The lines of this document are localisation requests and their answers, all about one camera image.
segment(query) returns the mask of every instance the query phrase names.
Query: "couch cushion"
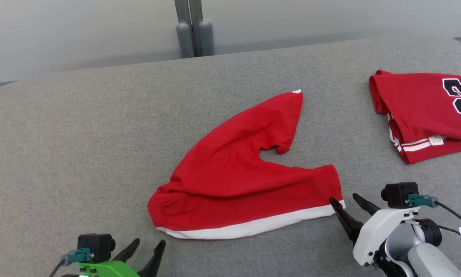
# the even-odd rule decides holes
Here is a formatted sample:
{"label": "couch cushion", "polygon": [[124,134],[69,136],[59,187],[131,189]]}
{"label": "couch cushion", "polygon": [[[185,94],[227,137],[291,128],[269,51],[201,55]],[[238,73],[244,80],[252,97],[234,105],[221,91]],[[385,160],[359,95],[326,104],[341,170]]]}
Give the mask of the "couch cushion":
{"label": "couch cushion", "polygon": [[[80,234],[111,233],[117,253],[141,244],[140,270],[161,239],[159,276],[379,276],[360,267],[334,216],[237,240],[179,240],[156,231],[146,202],[206,133],[263,100],[302,89],[290,152],[265,160],[338,170],[347,210],[369,216],[357,192],[386,207],[385,184],[416,181],[420,192],[461,214],[461,153],[406,165],[375,114],[376,70],[461,75],[461,44],[436,37],[374,38],[288,49],[78,70],[0,88],[0,277],[48,274]],[[451,228],[459,220],[423,207]],[[461,270],[461,238],[440,249]],[[76,273],[76,265],[57,275]]]}

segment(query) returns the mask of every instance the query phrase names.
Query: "white wall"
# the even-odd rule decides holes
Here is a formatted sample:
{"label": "white wall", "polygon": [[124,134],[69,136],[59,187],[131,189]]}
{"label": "white wall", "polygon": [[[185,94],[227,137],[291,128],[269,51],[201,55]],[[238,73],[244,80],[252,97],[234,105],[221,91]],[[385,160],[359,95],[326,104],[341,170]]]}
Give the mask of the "white wall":
{"label": "white wall", "polygon": [[[461,0],[202,0],[215,53],[461,37]],[[0,82],[180,58],[172,0],[0,0]]]}
{"label": "white wall", "polygon": [[202,0],[215,54],[365,37],[461,37],[461,0]]}
{"label": "white wall", "polygon": [[171,0],[0,0],[0,82],[180,58]]}

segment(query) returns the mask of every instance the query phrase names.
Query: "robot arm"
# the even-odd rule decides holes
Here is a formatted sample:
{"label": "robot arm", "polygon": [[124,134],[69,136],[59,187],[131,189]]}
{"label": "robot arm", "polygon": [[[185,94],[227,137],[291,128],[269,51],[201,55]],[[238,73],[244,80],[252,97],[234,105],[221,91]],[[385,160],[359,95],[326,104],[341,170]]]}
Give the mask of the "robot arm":
{"label": "robot arm", "polygon": [[52,277],[60,266],[69,266],[77,262],[81,275],[66,274],[63,277],[156,277],[165,249],[165,240],[161,240],[153,250],[153,256],[139,272],[134,272],[127,265],[138,246],[140,239],[133,240],[128,247],[121,250],[112,260],[111,252],[116,242],[110,234],[86,234],[78,237],[77,250],[61,256],[61,262],[53,270]]}
{"label": "robot arm", "polygon": [[365,223],[351,217],[334,198],[335,213],[353,242],[359,265],[379,267],[388,277],[461,277],[461,272],[440,252],[442,233],[430,219],[411,219],[419,205],[436,207],[436,198],[418,195],[414,182],[388,184],[381,193],[388,209],[380,209],[354,193],[358,205],[371,214]]}

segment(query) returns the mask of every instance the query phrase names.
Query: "red jersey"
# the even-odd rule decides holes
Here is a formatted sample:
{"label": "red jersey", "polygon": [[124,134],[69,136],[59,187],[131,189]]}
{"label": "red jersey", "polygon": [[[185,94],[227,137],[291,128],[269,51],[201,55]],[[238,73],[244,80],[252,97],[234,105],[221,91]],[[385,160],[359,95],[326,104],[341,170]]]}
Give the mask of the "red jersey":
{"label": "red jersey", "polygon": [[390,139],[408,164],[461,152],[461,76],[392,74],[369,79],[377,113],[387,114]]}

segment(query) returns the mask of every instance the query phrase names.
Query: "white trim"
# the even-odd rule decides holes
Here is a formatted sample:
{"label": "white trim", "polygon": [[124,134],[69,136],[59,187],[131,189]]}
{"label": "white trim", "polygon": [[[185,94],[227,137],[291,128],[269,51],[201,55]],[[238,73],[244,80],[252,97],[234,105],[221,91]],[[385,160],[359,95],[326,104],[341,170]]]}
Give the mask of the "white trim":
{"label": "white trim", "polygon": [[[388,113],[387,114],[387,120],[394,119],[394,117]],[[428,138],[423,138],[422,140],[417,140],[416,142],[407,142],[405,144],[399,143],[399,139],[393,135],[393,130],[389,127],[389,139],[394,143],[394,147],[401,152],[404,150],[404,152],[413,152],[413,151],[418,151],[421,149],[425,149],[427,147],[431,147],[432,144],[430,144],[430,141]]]}
{"label": "white trim", "polygon": [[421,139],[421,140],[417,140],[416,142],[407,142],[406,144],[401,144],[401,146],[404,147],[405,145],[406,145],[406,146],[409,146],[409,145],[419,144],[419,143],[421,143],[421,142],[428,142],[428,141],[429,141],[429,139],[423,138],[423,139]]}
{"label": "white trim", "polygon": [[403,150],[404,152],[413,152],[413,151],[418,151],[420,149],[425,149],[427,147],[430,147],[432,146],[432,144],[430,144],[430,142],[424,142],[422,144],[417,144],[417,145],[414,145],[412,147],[403,147]]}
{"label": "white trim", "polygon": [[[343,208],[346,207],[345,200],[340,200]],[[173,231],[164,227],[157,227],[157,230],[167,233],[172,237],[179,239],[195,240],[229,240],[250,235],[260,234],[266,231],[278,229],[307,219],[316,219],[318,217],[330,216],[335,213],[331,205],[313,207],[309,209],[296,210],[287,212],[264,219],[256,219],[245,223],[229,225],[221,228],[201,229],[192,231]]]}

